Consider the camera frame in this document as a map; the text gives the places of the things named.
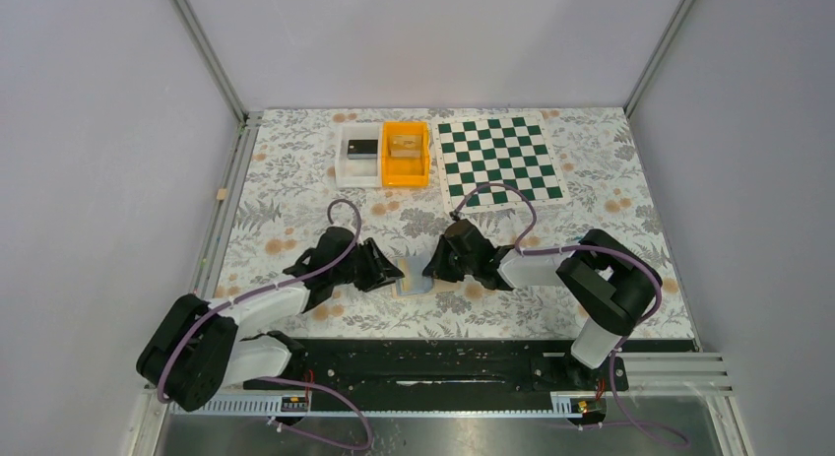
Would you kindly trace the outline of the beige leather card holder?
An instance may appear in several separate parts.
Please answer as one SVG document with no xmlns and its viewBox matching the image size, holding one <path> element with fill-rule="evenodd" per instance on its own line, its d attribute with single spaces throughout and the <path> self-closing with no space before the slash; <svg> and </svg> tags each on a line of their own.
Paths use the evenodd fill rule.
<svg viewBox="0 0 835 456">
<path fill-rule="evenodd" d="M 410 297 L 435 295 L 435 294 L 438 294 L 438 293 L 445 293 L 445 292 L 454 292 L 462 285 L 462 283 L 450 283 L 450 282 L 444 282 L 444 281 L 441 281 L 441 280 L 433 280 L 433 281 L 434 281 L 434 286 L 433 286 L 433 289 L 432 289 L 431 292 L 426 293 L 426 294 L 422 294 L 422 295 L 414 295 L 414 296 L 406 296 L 406 297 L 394 297 L 393 296 L 393 286 L 394 285 L 393 285 L 391 287 L 392 297 L 393 298 L 410 298 Z"/>
</svg>

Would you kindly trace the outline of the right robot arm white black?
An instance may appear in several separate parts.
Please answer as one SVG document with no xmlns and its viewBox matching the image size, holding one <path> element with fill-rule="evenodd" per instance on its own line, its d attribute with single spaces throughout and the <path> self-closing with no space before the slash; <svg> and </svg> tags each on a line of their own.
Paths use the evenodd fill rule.
<svg viewBox="0 0 835 456">
<path fill-rule="evenodd" d="M 601 229 L 589 230 L 577 244 L 522 249 L 493 244 L 468 220 L 439 236 L 422 274 L 448 283 L 471 277 L 493 291 L 567 288 L 588 314 L 570 355 L 590 369 L 657 308 L 662 287 L 655 269 Z"/>
</svg>

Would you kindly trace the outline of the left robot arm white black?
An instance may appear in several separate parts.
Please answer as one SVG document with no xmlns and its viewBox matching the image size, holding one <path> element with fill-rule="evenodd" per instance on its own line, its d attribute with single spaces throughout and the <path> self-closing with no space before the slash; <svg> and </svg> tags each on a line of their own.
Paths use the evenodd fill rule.
<svg viewBox="0 0 835 456">
<path fill-rule="evenodd" d="M 203 407 L 223 387 L 267 377 L 301 380 L 309 374 L 304 346 L 269 325 L 319 306 L 338 286 L 367 293 L 403 276 L 373 239 L 329 227 L 275 285 L 227 301 L 179 297 L 136 370 L 185 411 Z"/>
</svg>

